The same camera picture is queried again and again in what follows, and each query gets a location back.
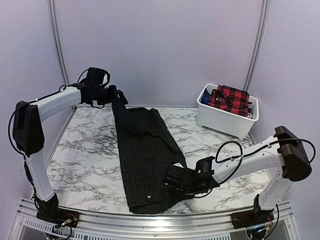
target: dark striped shirt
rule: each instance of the dark striped shirt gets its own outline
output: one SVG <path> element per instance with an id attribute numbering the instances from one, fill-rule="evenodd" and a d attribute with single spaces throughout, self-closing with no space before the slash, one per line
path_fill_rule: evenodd
<path id="1" fill-rule="evenodd" d="M 163 185 L 170 164 L 186 159 L 156 109 L 112 103 L 123 187 L 134 214 L 158 214 L 190 198 Z"/>

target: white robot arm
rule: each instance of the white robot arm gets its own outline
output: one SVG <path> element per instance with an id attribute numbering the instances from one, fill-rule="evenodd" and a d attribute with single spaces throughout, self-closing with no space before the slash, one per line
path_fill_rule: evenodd
<path id="1" fill-rule="evenodd" d="M 66 218 L 69 219 L 66 217 L 68 215 L 75 216 L 76 219 L 79 213 L 58 208 L 58 197 L 50 185 L 44 164 L 42 149 L 45 138 L 42 123 L 52 115 L 78 104 L 86 103 L 94 107 L 95 101 L 104 107 L 105 104 L 115 100 L 128 103 L 122 91 L 117 90 L 115 85 L 107 86 L 110 81 L 110 74 L 107 71 L 95 67 L 90 67 L 87 71 L 86 78 L 80 83 L 71 84 L 40 99 L 18 102 L 9 121 L 11 122 L 14 117 L 12 136 L 17 148 L 11 140 L 10 123 L 9 140 L 13 148 L 24 157 L 25 172 L 35 192 L 37 217 L 49 222 L 65 222 Z M 72 220 L 70 225 L 76 227 L 77 221 Z"/>

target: white plastic bin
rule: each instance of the white plastic bin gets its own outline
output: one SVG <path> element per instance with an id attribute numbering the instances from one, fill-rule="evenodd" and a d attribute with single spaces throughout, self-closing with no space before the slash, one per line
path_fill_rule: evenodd
<path id="1" fill-rule="evenodd" d="M 249 133 L 250 129 L 256 121 L 259 120 L 259 103 L 258 100 L 250 96 L 249 102 L 252 102 L 252 118 L 240 116 L 219 108 L 205 105 L 201 103 L 205 89 L 211 94 L 213 89 L 218 86 L 214 84 L 207 84 L 201 91 L 198 103 L 198 118 L 197 123 L 199 126 L 205 126 L 220 132 L 230 134 L 238 137 L 240 140 L 244 139 Z"/>

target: folded clothes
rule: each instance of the folded clothes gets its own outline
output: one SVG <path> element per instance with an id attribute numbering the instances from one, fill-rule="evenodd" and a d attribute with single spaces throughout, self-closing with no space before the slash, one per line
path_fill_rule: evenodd
<path id="1" fill-rule="evenodd" d="M 249 96 L 246 91 L 219 85 L 217 89 L 212 90 L 208 101 L 206 101 L 208 94 L 204 91 L 201 102 L 214 108 L 247 117 Z"/>

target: marble table surface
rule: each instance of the marble table surface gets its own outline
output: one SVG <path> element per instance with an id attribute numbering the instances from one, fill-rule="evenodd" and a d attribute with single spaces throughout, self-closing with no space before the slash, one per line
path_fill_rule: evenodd
<path id="1" fill-rule="evenodd" d="M 239 139 L 197 125 L 197 108 L 156 108 L 185 155 L 189 168 L 215 155 L 219 146 Z M 243 148 L 253 143 L 240 141 Z M 227 145 L 221 154 L 238 151 Z M 117 133 L 111 108 L 79 108 L 74 114 L 47 168 L 59 204 L 81 210 L 129 214 L 120 171 Z M 253 205 L 269 182 L 266 171 L 235 178 L 204 198 L 178 202 L 163 214 L 207 213 Z"/>

